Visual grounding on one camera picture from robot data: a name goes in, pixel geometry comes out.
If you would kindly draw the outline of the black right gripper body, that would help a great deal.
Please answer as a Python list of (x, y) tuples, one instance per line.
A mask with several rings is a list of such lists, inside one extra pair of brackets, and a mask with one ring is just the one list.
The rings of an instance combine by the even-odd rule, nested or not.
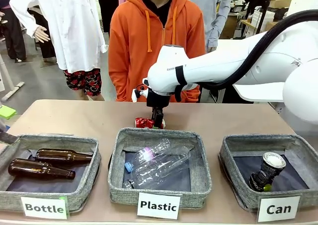
[(148, 89), (147, 107), (165, 108), (169, 105), (170, 95), (163, 96), (155, 93), (151, 88)]

